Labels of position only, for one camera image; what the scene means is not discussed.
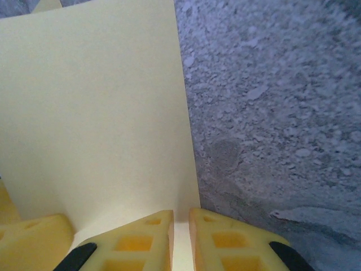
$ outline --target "yellow paper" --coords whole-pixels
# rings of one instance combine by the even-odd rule
[[[60,0],[40,0],[32,13],[54,10],[56,8],[62,8]]]
[[[0,172],[20,216],[66,214],[77,245],[173,209],[174,270],[190,270],[199,195],[173,1],[91,1],[3,19],[0,36]]]

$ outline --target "yellow plastic block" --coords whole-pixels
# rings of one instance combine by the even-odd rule
[[[73,238],[73,228],[63,215],[0,225],[0,270],[52,271]]]
[[[98,247],[80,271],[170,271],[173,240],[173,211],[160,211],[82,242]]]
[[[4,183],[0,180],[0,224],[19,222],[20,215],[11,201]]]
[[[289,271],[268,245],[279,235],[200,208],[190,210],[196,271]]]

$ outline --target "gray concrete surface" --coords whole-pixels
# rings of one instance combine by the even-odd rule
[[[285,236],[318,271],[361,270],[359,2],[175,7],[202,206]]]

